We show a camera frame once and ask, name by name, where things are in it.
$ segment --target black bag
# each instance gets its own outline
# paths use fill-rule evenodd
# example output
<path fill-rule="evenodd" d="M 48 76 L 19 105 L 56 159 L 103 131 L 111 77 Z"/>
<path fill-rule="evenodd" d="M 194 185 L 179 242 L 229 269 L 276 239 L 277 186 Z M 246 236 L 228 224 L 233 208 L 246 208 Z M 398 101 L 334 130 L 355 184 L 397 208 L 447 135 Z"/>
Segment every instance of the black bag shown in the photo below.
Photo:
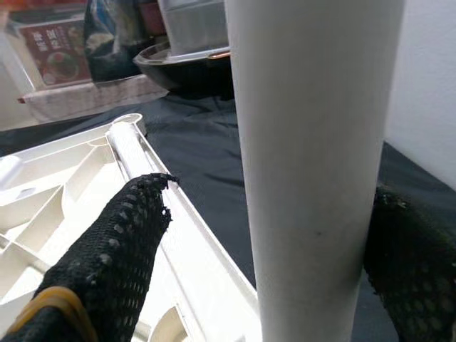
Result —
<path fill-rule="evenodd" d="M 88 0 L 85 54 L 93 82 L 113 81 L 140 73 L 133 58 L 152 45 L 138 0 Z"/>

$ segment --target plastic container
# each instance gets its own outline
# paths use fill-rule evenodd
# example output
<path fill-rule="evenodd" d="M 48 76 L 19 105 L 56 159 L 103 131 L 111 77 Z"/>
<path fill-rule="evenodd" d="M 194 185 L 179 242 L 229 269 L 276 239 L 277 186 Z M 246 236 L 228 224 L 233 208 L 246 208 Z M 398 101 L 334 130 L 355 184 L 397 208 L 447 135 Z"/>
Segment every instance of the plastic container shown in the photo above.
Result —
<path fill-rule="evenodd" d="M 169 47 L 169 43 L 161 43 L 146 48 L 134 62 L 159 86 L 174 93 L 232 96 L 227 48 L 172 56 Z"/>
<path fill-rule="evenodd" d="M 223 0 L 159 0 L 174 56 L 228 46 Z"/>

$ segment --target white pipe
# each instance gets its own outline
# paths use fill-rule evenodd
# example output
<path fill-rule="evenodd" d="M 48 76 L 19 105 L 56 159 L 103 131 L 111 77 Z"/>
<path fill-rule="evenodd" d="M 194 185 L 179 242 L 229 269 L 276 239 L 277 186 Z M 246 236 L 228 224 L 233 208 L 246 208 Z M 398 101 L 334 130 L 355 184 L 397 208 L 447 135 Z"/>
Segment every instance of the white pipe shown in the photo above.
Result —
<path fill-rule="evenodd" d="M 153 172 L 132 123 L 113 123 L 108 132 L 108 140 L 117 152 L 129 180 Z"/>
<path fill-rule="evenodd" d="M 225 6 L 264 341 L 350 341 L 403 1 Z"/>

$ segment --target black mesh fabric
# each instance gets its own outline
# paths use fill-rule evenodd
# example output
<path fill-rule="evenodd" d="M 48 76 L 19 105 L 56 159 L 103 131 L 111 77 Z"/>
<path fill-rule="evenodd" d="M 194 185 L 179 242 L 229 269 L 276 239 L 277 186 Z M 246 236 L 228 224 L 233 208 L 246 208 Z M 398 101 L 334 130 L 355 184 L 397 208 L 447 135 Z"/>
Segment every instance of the black mesh fabric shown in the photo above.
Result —
<path fill-rule="evenodd" d="M 404 342 L 454 342 L 456 239 L 435 212 L 380 186 L 365 255 L 369 280 Z"/>
<path fill-rule="evenodd" d="M 171 220 L 161 191 L 175 180 L 151 174 L 129 181 L 46 272 L 35 296 L 51 286 L 67 287 L 81 299 L 100 342 L 130 341 L 158 244 Z M 2 339 L 13 341 L 83 342 L 55 308 L 41 309 L 18 332 Z"/>

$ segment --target white plastic tray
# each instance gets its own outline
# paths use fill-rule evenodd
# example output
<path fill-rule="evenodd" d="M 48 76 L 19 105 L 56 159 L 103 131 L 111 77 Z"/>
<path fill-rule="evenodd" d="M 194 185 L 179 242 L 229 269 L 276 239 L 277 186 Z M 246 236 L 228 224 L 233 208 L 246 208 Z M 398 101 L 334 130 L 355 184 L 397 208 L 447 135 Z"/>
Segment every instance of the white plastic tray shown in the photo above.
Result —
<path fill-rule="evenodd" d="M 168 172 L 132 123 L 154 172 Z M 0 335 L 44 272 L 128 180 L 106 137 L 111 124 L 18 152 L 23 167 L 0 192 Z M 257 295 L 184 192 L 163 192 L 173 221 L 157 251 L 132 341 L 260 341 Z"/>

